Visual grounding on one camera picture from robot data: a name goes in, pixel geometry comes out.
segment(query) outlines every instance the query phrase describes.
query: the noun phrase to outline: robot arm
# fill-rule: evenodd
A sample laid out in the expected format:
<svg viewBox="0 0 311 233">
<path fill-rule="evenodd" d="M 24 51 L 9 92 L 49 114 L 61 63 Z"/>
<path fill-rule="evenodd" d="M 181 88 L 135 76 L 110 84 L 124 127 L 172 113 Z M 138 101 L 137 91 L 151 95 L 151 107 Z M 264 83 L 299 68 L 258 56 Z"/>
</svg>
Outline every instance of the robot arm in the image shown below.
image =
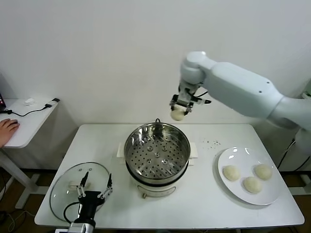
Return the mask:
<svg viewBox="0 0 311 233">
<path fill-rule="evenodd" d="M 194 103 L 209 103 L 194 97 L 197 89 L 203 87 L 214 99 L 244 116 L 267 119 L 283 128 L 300 126 L 298 134 L 303 132 L 303 138 L 311 142 L 310 100 L 285 97 L 269 79 L 231 63 L 217 63 L 204 52 L 189 53 L 180 73 L 179 95 L 171 101 L 174 119 L 181 120 L 181 116 L 191 112 Z M 304 151 L 311 154 L 309 146 Z"/>
</svg>

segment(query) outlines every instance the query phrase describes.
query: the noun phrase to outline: round plate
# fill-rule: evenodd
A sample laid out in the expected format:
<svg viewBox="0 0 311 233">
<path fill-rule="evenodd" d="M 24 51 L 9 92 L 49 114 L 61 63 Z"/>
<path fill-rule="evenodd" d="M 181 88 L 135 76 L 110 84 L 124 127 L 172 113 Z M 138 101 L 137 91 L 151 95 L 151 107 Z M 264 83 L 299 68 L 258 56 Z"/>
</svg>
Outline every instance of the round plate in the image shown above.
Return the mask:
<svg viewBox="0 0 311 233">
<path fill-rule="evenodd" d="M 85 191 L 105 191 L 109 180 L 108 170 L 98 163 L 83 163 L 71 167 L 58 178 L 50 195 L 50 208 L 53 214 L 65 221 L 63 212 L 67 205 L 78 201 L 76 185 L 88 172 Z M 66 211 L 67 218 L 73 222 L 79 213 L 79 204 L 71 206 Z"/>
<path fill-rule="evenodd" d="M 272 169 L 272 177 L 264 181 L 257 177 L 254 168 L 256 165 L 266 164 Z M 236 166 L 241 174 L 237 181 L 228 180 L 223 169 L 227 165 Z M 233 147 L 225 150 L 218 160 L 218 171 L 227 188 L 238 198 L 255 205 L 268 205 L 277 200 L 280 194 L 280 176 L 277 168 L 269 158 L 249 148 Z M 248 192 L 243 186 L 243 180 L 249 176 L 256 177 L 262 183 L 262 191 L 258 194 Z"/>
</svg>

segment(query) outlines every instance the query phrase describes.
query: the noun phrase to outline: power cord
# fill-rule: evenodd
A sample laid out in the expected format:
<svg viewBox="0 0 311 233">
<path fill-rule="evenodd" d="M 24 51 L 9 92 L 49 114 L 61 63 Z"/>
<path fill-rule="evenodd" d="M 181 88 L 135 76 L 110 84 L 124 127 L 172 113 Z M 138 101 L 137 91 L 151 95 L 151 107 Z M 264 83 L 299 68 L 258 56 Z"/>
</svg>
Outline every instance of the power cord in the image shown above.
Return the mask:
<svg viewBox="0 0 311 233">
<path fill-rule="evenodd" d="M 303 162 L 302 165 L 300 165 L 300 167 L 296 168 L 294 171 L 298 171 L 300 168 L 303 167 L 304 164 L 306 164 L 306 162 L 310 159 L 310 156 Z"/>
<path fill-rule="evenodd" d="M 291 142 L 291 144 L 290 144 L 290 145 L 286 148 L 286 150 L 284 151 L 283 157 L 282 157 L 280 163 L 279 163 L 278 166 L 277 166 L 278 169 L 280 168 L 280 166 L 281 166 L 283 160 L 285 159 L 285 157 L 286 157 L 288 151 L 290 150 L 290 148 L 291 148 L 293 145 L 295 145 L 295 143 L 296 143 L 296 141 L 295 141 L 295 139 L 293 139 L 292 142 Z M 302 165 L 300 165 L 300 166 L 299 166 L 298 168 L 296 168 L 294 171 L 298 171 L 300 168 L 302 168 L 302 167 L 307 163 L 307 161 L 308 161 L 309 159 L 310 159 L 310 156 L 302 163 Z"/>
<path fill-rule="evenodd" d="M 69 207 L 73 206 L 73 205 L 76 205 L 76 204 L 80 204 L 78 201 L 77 202 L 73 202 L 73 203 L 70 203 L 68 206 L 66 206 L 66 208 L 64 209 L 64 212 L 63 212 L 63 216 L 64 216 L 64 219 L 67 221 L 67 223 L 71 224 L 70 220 L 67 218 L 66 216 L 66 211 Z"/>
<path fill-rule="evenodd" d="M 25 222 L 25 220 L 26 220 L 27 214 L 29 214 L 29 215 L 32 216 L 32 217 L 35 217 L 35 215 L 33 215 L 32 213 L 28 212 L 27 210 L 22 210 L 23 212 L 22 212 L 21 214 L 19 214 L 16 218 L 13 218 L 13 217 L 12 217 L 12 214 L 13 214 L 14 212 L 17 212 L 17 211 L 21 211 L 21 210 L 14 210 L 14 211 L 12 211 L 12 212 L 10 212 L 10 213 L 8 213 L 8 212 L 6 212 L 6 211 L 0 211 L 0 225 L 3 225 L 3 224 L 6 222 L 6 220 L 7 220 L 8 218 L 10 218 L 10 220 L 12 221 L 12 222 L 10 223 L 9 227 L 8 227 L 8 232 L 9 232 L 9 233 L 16 232 L 16 231 L 24 224 L 24 222 Z M 22 222 L 17 226 L 16 221 L 17 221 L 22 215 L 24 215 L 24 218 L 23 218 Z"/>
<path fill-rule="evenodd" d="M 295 231 L 293 231 L 292 229 L 291 229 L 291 227 L 288 227 L 288 229 L 290 229 L 290 231 L 291 231 L 291 233 L 299 233 L 299 231 L 297 230 L 297 228 L 296 227 L 292 227 Z"/>
<path fill-rule="evenodd" d="M 282 159 L 281 159 L 281 162 L 280 162 L 280 163 L 278 164 L 278 166 L 277 166 L 277 169 L 280 168 L 280 166 L 281 166 L 283 160 L 285 159 L 285 156 L 287 155 L 287 152 L 289 151 L 289 149 L 290 149 L 293 145 L 295 145 L 295 143 L 296 143 L 296 141 L 295 141 L 295 139 L 293 139 L 292 142 L 291 142 L 291 144 L 286 148 L 286 150 L 284 151 L 283 157 L 282 157 Z"/>
<path fill-rule="evenodd" d="M 24 115 L 15 113 L 15 112 L 13 112 L 13 110 L 2 110 L 2 111 L 0 111 L 0 113 L 6 113 L 6 114 L 9 114 L 9 115 L 10 115 L 10 114 L 15 114 L 15 115 L 20 116 L 20 117 L 25 117 L 25 116 L 27 116 L 27 115 L 30 114 L 30 113 L 40 112 L 40 111 L 42 111 L 42 110 L 44 110 L 44 109 L 51 108 L 53 105 L 55 105 L 55 104 L 58 103 L 59 101 L 60 101 L 60 100 L 59 100 L 58 98 L 54 98 L 54 99 L 52 99 L 52 101 L 46 103 L 46 104 L 44 105 L 43 108 L 38 109 L 38 110 L 33 110 L 33 111 L 30 111 L 30 112 L 27 112 L 27 113 L 24 114 Z"/>
<path fill-rule="evenodd" d="M 206 91 L 206 92 L 204 92 L 203 94 L 201 94 L 201 95 L 198 95 L 198 96 L 195 96 L 195 97 L 201 97 L 201 96 L 203 96 L 203 95 L 206 95 L 208 93 L 208 91 Z"/>
</svg>

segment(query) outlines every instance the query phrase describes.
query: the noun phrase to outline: stainless steel steamer basket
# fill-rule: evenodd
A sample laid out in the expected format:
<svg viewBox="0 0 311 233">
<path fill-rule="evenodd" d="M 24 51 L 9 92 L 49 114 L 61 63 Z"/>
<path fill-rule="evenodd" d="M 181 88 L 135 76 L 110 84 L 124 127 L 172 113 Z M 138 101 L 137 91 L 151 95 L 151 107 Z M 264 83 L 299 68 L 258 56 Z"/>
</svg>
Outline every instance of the stainless steel steamer basket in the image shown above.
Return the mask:
<svg viewBox="0 0 311 233">
<path fill-rule="evenodd" d="M 126 165 L 134 178 L 150 186 L 177 181 L 186 171 L 190 144 L 177 127 L 154 122 L 135 129 L 124 146 Z"/>
</svg>

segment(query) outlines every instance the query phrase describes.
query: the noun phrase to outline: glass lid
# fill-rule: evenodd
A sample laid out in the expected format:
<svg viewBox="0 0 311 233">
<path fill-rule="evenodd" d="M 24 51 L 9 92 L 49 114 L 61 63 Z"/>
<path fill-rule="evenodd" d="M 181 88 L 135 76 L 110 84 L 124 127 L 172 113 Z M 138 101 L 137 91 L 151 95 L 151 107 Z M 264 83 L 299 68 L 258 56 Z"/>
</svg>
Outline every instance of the glass lid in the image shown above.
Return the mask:
<svg viewBox="0 0 311 233">
<path fill-rule="evenodd" d="M 64 209 L 69 204 L 78 202 L 77 185 L 80 185 L 81 179 L 87 172 L 85 191 L 103 192 L 106 190 L 110 173 L 104 166 L 89 162 L 71 167 L 58 178 L 51 191 L 50 208 L 58 219 L 66 221 L 63 215 Z M 71 222 L 78 217 L 79 206 L 79 204 L 76 204 L 66 210 L 66 216 Z"/>
</svg>

